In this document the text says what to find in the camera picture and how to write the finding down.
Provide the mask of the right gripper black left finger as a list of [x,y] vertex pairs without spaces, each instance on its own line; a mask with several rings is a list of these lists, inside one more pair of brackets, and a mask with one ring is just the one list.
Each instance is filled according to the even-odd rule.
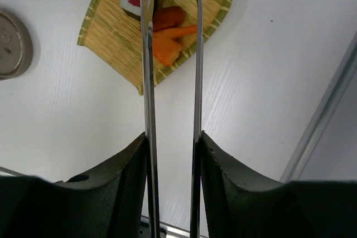
[[144,134],[68,181],[1,177],[2,237],[137,237],[146,183]]

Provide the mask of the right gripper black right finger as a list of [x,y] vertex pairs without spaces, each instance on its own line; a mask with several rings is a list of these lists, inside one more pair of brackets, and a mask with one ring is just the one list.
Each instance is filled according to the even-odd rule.
[[201,136],[210,237],[355,237],[356,182],[268,178]]

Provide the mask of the orange carrot piece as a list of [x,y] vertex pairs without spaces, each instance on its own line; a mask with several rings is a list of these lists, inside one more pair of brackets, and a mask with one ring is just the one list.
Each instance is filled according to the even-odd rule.
[[176,41],[187,35],[195,34],[197,25],[174,27],[153,33],[153,56],[162,65],[171,66],[178,59],[182,44]]

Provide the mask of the dark red food piece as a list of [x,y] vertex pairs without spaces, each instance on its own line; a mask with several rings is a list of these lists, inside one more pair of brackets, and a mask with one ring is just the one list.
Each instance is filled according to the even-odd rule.
[[184,22],[185,17],[186,12],[179,6],[160,8],[153,14],[153,31],[176,27]]

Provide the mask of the metal tongs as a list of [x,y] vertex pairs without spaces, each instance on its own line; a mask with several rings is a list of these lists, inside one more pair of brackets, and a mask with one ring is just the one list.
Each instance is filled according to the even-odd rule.
[[[140,0],[142,34],[143,95],[145,107],[145,134],[148,140],[148,210],[151,237],[160,235],[160,209],[158,195],[157,141],[155,118],[155,92],[153,79],[153,5],[154,0]],[[200,236],[200,187],[202,134],[202,80],[203,80],[203,13],[202,0],[196,0],[197,39],[195,69],[194,137],[192,147],[192,178],[190,237]]]

